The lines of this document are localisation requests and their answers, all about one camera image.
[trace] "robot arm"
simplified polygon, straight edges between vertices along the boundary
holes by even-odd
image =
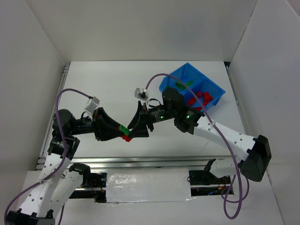
[[[49,180],[43,178],[53,172],[61,163],[64,151],[56,117],[53,120],[53,139],[48,150],[45,166],[39,177],[40,185],[32,189],[20,209],[10,211],[6,221],[9,225],[53,225],[61,207],[68,200],[73,191],[80,185],[86,185],[90,178],[90,168],[83,164],[74,164],[58,185],[67,166],[70,164],[79,140],[72,135],[94,133],[98,141],[108,141],[122,137],[127,142],[136,137],[149,137],[148,129],[154,130],[154,123],[174,119],[174,125],[182,132],[205,137],[222,147],[226,147],[224,140],[214,128],[216,124],[225,135],[239,162],[241,173],[253,181],[261,181],[271,159],[268,139],[262,135],[258,138],[243,135],[226,126],[212,123],[200,111],[187,107],[184,97],[176,89],[166,89],[163,92],[163,104],[147,108],[138,102],[138,109],[130,122],[128,129],[111,119],[103,108],[97,108],[96,101],[90,100],[85,109],[90,117],[76,120],[68,110],[60,110],[63,132],[67,141],[67,158],[62,167]],[[208,162],[205,169],[218,178],[235,175],[236,170],[232,159]]]

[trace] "plastic wrap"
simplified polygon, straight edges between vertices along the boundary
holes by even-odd
[[[182,202],[191,200],[188,169],[108,170],[109,203]]]

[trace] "blue plastic container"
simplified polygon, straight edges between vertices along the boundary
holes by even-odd
[[[182,67],[176,69],[170,75],[183,81],[188,85],[192,91],[196,94],[198,91],[201,92],[200,100],[203,103],[202,93],[208,92],[214,99],[206,105],[206,110],[210,109],[213,105],[216,105],[225,91],[216,85],[213,81],[207,78],[203,73],[197,70],[188,62]],[[159,86],[159,90],[163,92],[166,88],[176,88],[180,94],[184,96],[184,100],[187,103],[193,96],[192,94],[182,86],[178,81],[166,76]],[[196,101],[192,108],[200,107],[200,104]]]

